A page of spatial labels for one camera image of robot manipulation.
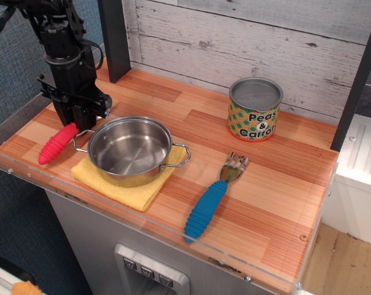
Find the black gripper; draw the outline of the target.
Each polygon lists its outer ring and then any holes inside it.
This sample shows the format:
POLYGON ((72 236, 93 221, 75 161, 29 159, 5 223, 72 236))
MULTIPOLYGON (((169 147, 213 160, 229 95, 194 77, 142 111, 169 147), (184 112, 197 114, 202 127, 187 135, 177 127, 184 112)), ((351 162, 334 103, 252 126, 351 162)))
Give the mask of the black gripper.
POLYGON ((51 74, 41 74, 42 94, 53 105, 64 126, 75 122, 78 130, 92 129, 96 116, 107 118, 111 113, 112 98, 95 84, 96 70, 89 45, 71 49, 67 57, 44 56, 51 74))

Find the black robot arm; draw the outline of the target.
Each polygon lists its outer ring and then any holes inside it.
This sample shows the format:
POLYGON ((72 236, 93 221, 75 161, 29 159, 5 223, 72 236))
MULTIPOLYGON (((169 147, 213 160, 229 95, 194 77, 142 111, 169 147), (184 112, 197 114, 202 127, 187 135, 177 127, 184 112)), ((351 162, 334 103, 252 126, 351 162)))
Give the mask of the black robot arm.
POLYGON ((72 1, 0 1, 6 7, 0 16, 0 33, 16 10, 29 20, 39 42, 50 74, 41 74, 42 95, 50 98, 63 125, 74 123, 79 131, 91 129, 97 118, 111 113, 112 99, 96 85, 92 48, 86 40, 84 20, 72 1))

